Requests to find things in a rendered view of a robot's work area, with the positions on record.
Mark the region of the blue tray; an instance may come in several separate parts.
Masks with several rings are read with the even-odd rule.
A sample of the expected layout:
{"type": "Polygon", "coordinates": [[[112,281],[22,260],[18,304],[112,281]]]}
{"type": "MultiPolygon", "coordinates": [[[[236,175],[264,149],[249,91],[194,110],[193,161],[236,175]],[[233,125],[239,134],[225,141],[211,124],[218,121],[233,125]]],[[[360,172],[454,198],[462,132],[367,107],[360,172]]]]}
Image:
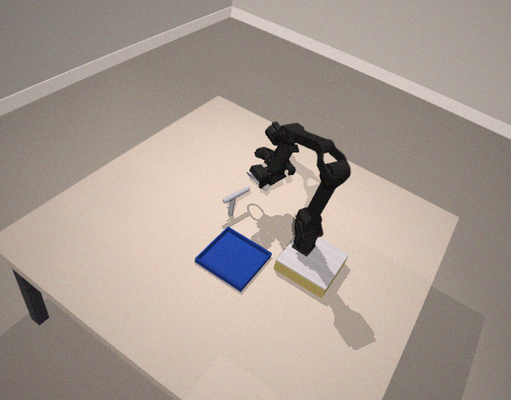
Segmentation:
{"type": "Polygon", "coordinates": [[[270,251],[226,227],[194,262],[241,292],[271,256],[270,251]]]}

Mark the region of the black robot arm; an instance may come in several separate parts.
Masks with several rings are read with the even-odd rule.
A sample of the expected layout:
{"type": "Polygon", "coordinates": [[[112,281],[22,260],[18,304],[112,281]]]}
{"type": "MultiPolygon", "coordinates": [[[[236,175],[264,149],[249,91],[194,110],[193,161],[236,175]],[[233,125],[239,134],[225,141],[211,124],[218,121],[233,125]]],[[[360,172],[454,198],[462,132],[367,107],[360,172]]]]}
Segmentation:
{"type": "MultiPolygon", "coordinates": [[[[282,159],[290,159],[292,153],[299,153],[298,143],[314,150],[318,155],[317,167],[320,171],[321,183],[308,207],[298,210],[294,224],[294,244],[292,248],[308,256],[316,247],[318,238],[323,236],[321,214],[332,197],[335,189],[345,183],[350,176],[350,166],[344,154],[335,146],[332,139],[320,137],[304,130],[300,123],[279,125],[272,122],[265,130],[265,134],[274,146],[275,153],[282,159]],[[324,154],[330,153],[337,162],[325,163],[324,154]]],[[[265,160],[267,164],[274,150],[259,147],[254,152],[256,158],[265,160]]]]}

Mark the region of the grey metal t-shaped stake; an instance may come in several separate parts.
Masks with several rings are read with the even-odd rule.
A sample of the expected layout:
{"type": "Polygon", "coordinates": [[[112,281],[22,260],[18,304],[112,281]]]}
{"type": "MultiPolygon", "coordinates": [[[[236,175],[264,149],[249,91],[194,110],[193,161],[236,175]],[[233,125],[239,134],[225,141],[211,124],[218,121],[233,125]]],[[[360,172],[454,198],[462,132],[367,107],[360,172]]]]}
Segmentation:
{"type": "Polygon", "coordinates": [[[243,195],[244,193],[247,193],[248,191],[250,190],[249,187],[244,187],[242,189],[240,189],[239,191],[225,197],[223,199],[223,203],[229,203],[229,206],[227,206],[226,208],[228,208],[228,215],[229,216],[232,216],[233,215],[233,210],[234,210],[234,205],[235,205],[235,200],[237,197],[243,195]]]}

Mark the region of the grey metal ring with small tab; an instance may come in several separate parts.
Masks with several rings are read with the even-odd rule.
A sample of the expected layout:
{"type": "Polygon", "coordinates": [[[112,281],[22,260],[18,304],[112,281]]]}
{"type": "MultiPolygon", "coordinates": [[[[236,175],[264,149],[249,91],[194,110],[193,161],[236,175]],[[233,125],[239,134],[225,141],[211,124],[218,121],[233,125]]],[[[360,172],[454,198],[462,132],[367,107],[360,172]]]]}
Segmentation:
{"type": "MultiPolygon", "coordinates": [[[[259,185],[259,181],[256,179],[256,177],[254,177],[254,175],[252,175],[249,171],[247,171],[247,175],[249,175],[249,177],[254,180],[255,183],[257,183],[259,185]]],[[[271,187],[270,185],[267,183],[262,189],[267,192],[267,190],[269,190],[271,187]]]]}

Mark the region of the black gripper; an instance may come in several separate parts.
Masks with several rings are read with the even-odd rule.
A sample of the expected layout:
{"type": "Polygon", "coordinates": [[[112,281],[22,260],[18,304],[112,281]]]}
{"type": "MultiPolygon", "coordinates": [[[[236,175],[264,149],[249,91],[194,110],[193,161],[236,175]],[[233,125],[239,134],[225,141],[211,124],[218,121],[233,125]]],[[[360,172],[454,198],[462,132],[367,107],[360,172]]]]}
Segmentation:
{"type": "Polygon", "coordinates": [[[292,165],[291,161],[285,160],[277,156],[274,152],[271,152],[272,156],[267,163],[267,167],[263,167],[262,164],[252,165],[249,169],[250,173],[259,181],[259,188],[263,188],[267,183],[272,186],[281,179],[287,177],[285,170],[288,170],[288,175],[294,175],[296,168],[292,165]]]}

